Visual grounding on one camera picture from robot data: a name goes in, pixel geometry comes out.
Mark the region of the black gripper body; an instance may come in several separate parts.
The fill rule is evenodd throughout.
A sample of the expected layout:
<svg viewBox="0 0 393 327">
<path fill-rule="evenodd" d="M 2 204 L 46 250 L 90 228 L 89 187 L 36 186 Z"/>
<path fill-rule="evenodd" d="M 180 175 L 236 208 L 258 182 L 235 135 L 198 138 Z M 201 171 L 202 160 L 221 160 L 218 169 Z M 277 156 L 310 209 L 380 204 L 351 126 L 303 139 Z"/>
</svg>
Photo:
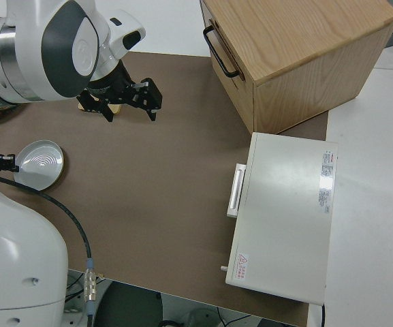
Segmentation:
<svg viewBox="0 0 393 327">
<path fill-rule="evenodd" d="M 15 154 L 2 155 L 0 154 L 0 171 L 16 171 L 16 156 Z"/>
<path fill-rule="evenodd" d="M 139 83 L 116 82 L 111 86 L 94 89 L 85 89 L 76 98 L 79 109 L 85 112 L 99 113 L 97 107 L 100 102 L 105 102 L 111 109 L 111 105 L 128 104 L 134 108 L 161 109 L 162 94 L 151 78 L 145 78 Z"/>
</svg>

